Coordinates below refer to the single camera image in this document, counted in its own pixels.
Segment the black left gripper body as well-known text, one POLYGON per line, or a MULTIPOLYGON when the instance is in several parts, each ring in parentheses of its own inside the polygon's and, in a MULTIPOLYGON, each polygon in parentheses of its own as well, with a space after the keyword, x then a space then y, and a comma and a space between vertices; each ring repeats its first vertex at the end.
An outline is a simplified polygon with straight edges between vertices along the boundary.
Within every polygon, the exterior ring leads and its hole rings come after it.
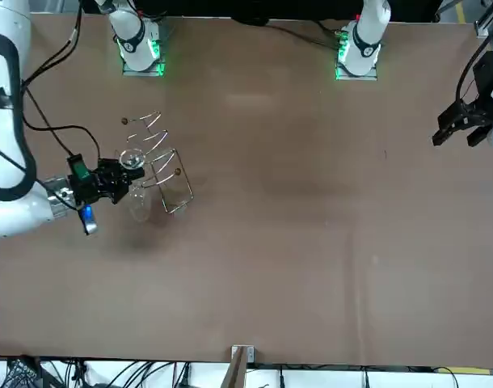
POLYGON ((463 128, 493 124, 493 51, 486 52, 474 65, 477 96, 465 105, 463 128))

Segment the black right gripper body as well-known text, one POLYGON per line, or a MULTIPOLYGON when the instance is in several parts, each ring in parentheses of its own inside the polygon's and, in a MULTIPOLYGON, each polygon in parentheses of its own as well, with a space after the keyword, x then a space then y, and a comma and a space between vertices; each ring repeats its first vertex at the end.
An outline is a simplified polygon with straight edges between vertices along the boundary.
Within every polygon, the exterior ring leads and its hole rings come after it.
POLYGON ((73 192, 77 205, 90 205, 103 196, 103 170, 109 167, 111 159, 99 159, 97 168, 90 170, 83 159, 73 160, 73 192))

